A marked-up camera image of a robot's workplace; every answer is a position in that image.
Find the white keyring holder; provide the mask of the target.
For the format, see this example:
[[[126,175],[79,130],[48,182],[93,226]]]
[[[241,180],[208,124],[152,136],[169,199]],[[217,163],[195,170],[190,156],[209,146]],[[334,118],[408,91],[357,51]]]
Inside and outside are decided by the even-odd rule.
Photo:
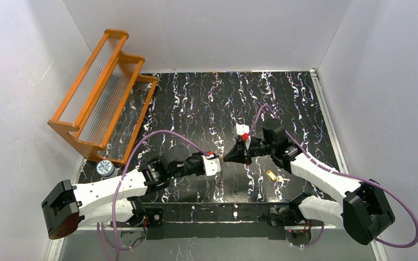
[[[215,176],[216,186],[217,187],[223,187],[224,181],[223,181],[223,171],[218,171]]]

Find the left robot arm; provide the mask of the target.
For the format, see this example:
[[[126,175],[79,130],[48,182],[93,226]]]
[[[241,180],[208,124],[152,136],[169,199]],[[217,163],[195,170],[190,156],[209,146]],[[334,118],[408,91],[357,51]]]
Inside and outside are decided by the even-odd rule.
[[[173,146],[125,174],[102,181],[72,184],[68,179],[55,185],[41,203],[49,239],[64,238],[79,227],[95,223],[136,225],[146,216],[142,196],[169,186],[175,178],[214,176],[220,170],[219,157],[212,152],[187,155]]]

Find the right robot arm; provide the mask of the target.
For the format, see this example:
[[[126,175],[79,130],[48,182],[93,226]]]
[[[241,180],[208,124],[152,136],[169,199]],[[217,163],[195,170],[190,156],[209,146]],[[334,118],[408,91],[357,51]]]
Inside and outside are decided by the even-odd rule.
[[[272,226],[280,222],[318,220],[344,228],[356,242],[367,245],[396,220],[384,191],[378,183],[368,183],[333,174],[332,169],[303,152],[290,139],[280,120],[268,119],[262,125],[263,138],[250,134],[247,125],[236,124],[234,147],[225,162],[249,165],[255,157],[270,156],[273,163],[290,174],[323,189],[331,198],[302,193],[285,207],[272,208],[264,218]]]

